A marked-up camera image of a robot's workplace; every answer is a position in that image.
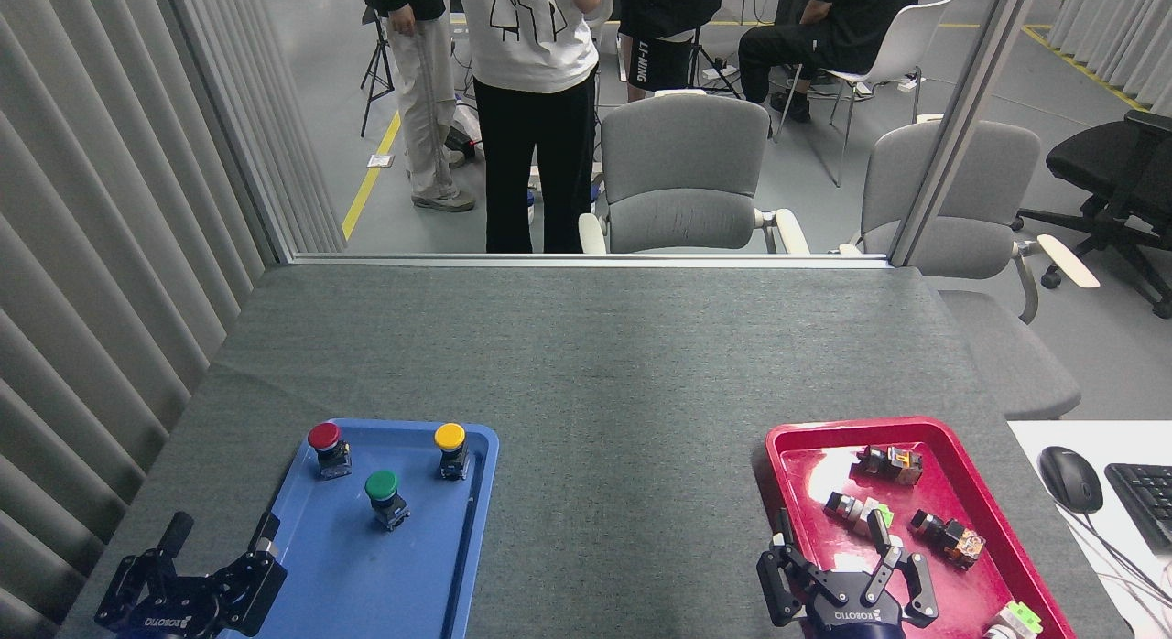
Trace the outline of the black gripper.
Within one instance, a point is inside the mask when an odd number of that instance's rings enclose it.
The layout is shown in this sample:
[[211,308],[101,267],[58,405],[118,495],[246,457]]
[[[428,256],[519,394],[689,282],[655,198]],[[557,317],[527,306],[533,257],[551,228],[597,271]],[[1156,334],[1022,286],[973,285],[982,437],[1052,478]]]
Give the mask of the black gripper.
[[216,638],[223,630],[257,635],[288,576],[275,556],[275,514],[261,514],[250,548],[210,578],[176,575],[173,559],[195,521],[172,515],[158,542],[121,560],[93,620],[123,638]]
[[[756,565],[774,626],[788,626],[800,617],[816,638],[905,638],[904,617],[936,621],[940,606],[924,555],[897,546],[879,511],[866,519],[881,558],[874,572],[823,571],[797,548],[788,509],[777,511],[774,539]],[[895,569],[902,572],[909,596],[904,616],[886,590]]]

